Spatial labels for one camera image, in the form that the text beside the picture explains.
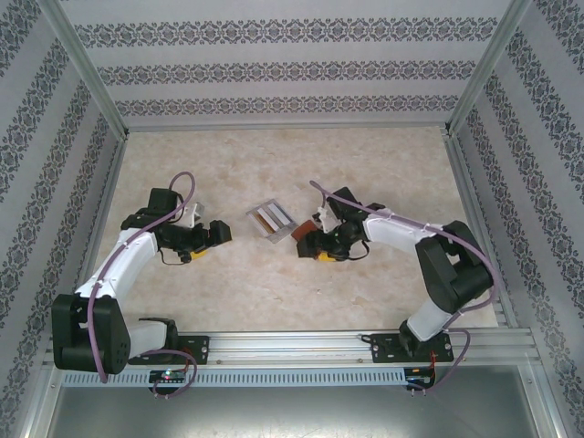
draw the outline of patterned wallpaper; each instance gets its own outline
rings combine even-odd
[[[535,1],[459,133],[514,310],[584,435],[584,15]]]
[[[509,0],[63,1],[131,128],[445,122]]]
[[[19,429],[48,312],[80,280],[118,148],[31,0],[0,0],[0,437]]]

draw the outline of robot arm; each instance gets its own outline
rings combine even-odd
[[[347,187],[334,194],[357,203]],[[303,236],[297,244],[299,256],[319,258],[326,253],[330,259],[348,260],[350,247],[363,241],[392,245],[418,257],[429,297],[400,326],[400,343],[411,356],[421,343],[439,334],[456,312],[493,285],[486,266],[461,245],[428,230],[369,214],[330,197],[327,201],[340,224],[328,233],[317,230]],[[391,210],[377,203],[369,208],[391,214]],[[462,222],[432,225],[432,228],[444,230],[478,248],[471,231]]]
[[[212,221],[209,229],[196,224],[200,204],[185,207],[173,222],[164,222],[143,233],[130,244],[128,239],[175,209],[181,196],[170,189],[152,189],[148,207],[130,215],[121,226],[118,241],[96,273],[73,295],[59,295],[51,308],[55,364],[62,370],[95,371],[89,345],[87,308],[99,273],[121,246],[127,246],[101,280],[94,307],[94,326],[99,355],[109,374],[121,372],[128,360],[152,349],[176,349],[178,330],[171,319],[144,318],[126,324],[120,306],[146,264],[163,248],[189,263],[207,248],[231,240],[229,226]]]

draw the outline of damask pattern stripe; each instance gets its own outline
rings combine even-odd
[[[12,239],[13,244],[6,252],[0,273],[0,329],[4,327],[4,319],[10,313],[10,302],[20,287],[24,269],[37,242],[38,231],[45,221],[48,207],[53,200],[69,151],[90,100],[89,90],[81,82],[75,90],[41,173],[36,179],[30,202],[26,205],[22,222],[16,228],[16,235]]]
[[[65,48],[58,39],[48,50],[35,79],[26,92],[22,105],[12,118],[12,124],[6,130],[0,146],[0,203],[4,201],[4,194],[10,188],[10,182],[24,159],[24,152],[28,149],[37,131],[40,118],[47,110],[48,102],[53,96],[63,71],[69,62]]]
[[[546,285],[541,280],[541,274],[529,248],[529,241],[525,237],[523,225],[517,217],[515,203],[511,199],[508,186],[496,158],[485,151],[492,150],[490,139],[481,121],[478,111],[473,108],[469,113],[466,123],[473,135],[474,146],[478,148],[486,176],[495,198],[499,214],[505,225],[509,244],[512,246],[513,255],[516,258],[517,267],[535,310],[535,316],[539,328],[543,333],[546,346],[552,353],[553,367],[558,375],[558,382],[563,387],[564,399],[571,408],[571,413],[576,419],[578,432],[584,434],[584,389],[580,386],[581,380],[576,372],[576,362],[569,356],[570,351],[566,346],[566,335],[561,330],[561,322],[558,320],[556,310],[549,304]],[[463,149],[464,160],[469,172],[471,168]],[[475,180],[472,177],[474,190],[477,193]]]
[[[300,80],[465,80],[474,61],[352,61],[98,68],[107,86]]]
[[[531,101],[544,122],[549,138],[558,149],[559,158],[568,169],[568,174],[579,198],[584,203],[584,150],[582,135],[572,123],[572,118],[562,105],[561,98],[551,85],[551,80],[537,59],[533,48],[523,32],[517,31],[506,48],[511,62],[523,80]]]
[[[96,128],[91,135],[85,158],[79,168],[63,221],[57,231],[57,238],[51,249],[50,257],[47,261],[47,268],[38,285],[39,290],[35,294],[35,301],[26,321],[26,329],[22,333],[22,340],[18,344],[17,354],[14,358],[15,365],[8,372],[8,383],[3,388],[3,398],[2,402],[0,402],[0,424],[2,424],[0,426],[0,436],[10,436],[16,414],[23,401],[26,383],[31,374],[31,368],[38,351],[39,342],[42,339],[41,333],[47,323],[50,306],[59,285],[60,275],[65,266],[69,248],[78,228],[78,221],[81,217],[83,205],[86,201],[91,180],[98,165],[99,155],[103,149],[103,143],[108,130],[108,123],[103,116],[100,116]],[[115,151],[109,161],[108,175],[110,174],[114,157]],[[103,195],[104,189],[105,183],[99,196]],[[93,221],[91,221],[90,232],[93,232],[100,203],[101,199],[98,202]],[[84,257],[85,254],[79,260],[81,264],[83,264]]]
[[[495,17],[326,18],[76,25],[86,48],[348,41],[486,41]]]
[[[584,14],[580,6],[574,0],[537,0],[536,5],[579,74],[584,75]]]
[[[458,96],[302,96],[293,98],[153,99],[117,101],[128,116],[281,114],[300,112],[450,111]]]
[[[0,19],[0,78],[25,42],[33,25],[40,17],[35,0],[13,0]]]
[[[568,283],[572,302],[579,310],[579,317],[584,318],[584,263],[578,259],[579,253],[574,249],[574,241],[564,225],[564,218],[557,211],[558,205],[548,189],[543,172],[539,170],[536,155],[527,143],[527,137],[496,74],[486,82],[485,94],[516,159],[517,169],[523,177],[547,242],[551,245],[556,264],[561,269],[562,278]],[[483,155],[494,159],[495,154],[488,149],[490,144],[485,142],[481,146]]]

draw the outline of yellow component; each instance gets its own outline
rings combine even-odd
[[[336,262],[337,261],[336,259],[329,257],[329,254],[327,254],[327,253],[320,253],[318,255],[317,260],[319,260],[321,262]]]
[[[204,251],[201,251],[200,253],[191,253],[191,259],[194,260],[194,259],[197,259],[197,258],[201,258],[205,254],[207,254],[207,250],[206,249]]]

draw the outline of beige marble floor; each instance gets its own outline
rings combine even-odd
[[[331,191],[348,185],[363,203],[422,221],[464,220],[437,128],[133,133],[99,261],[121,221],[181,170],[197,179],[205,223],[226,221],[234,241],[187,266],[157,256],[123,305],[127,317],[171,317],[180,330],[394,329],[421,305],[427,294],[414,256],[373,244],[359,262],[316,262],[297,258],[291,237],[274,245],[259,236],[245,212],[276,198],[304,222],[320,202],[310,179]],[[187,183],[177,188],[186,193]],[[491,308],[459,321],[496,326]]]

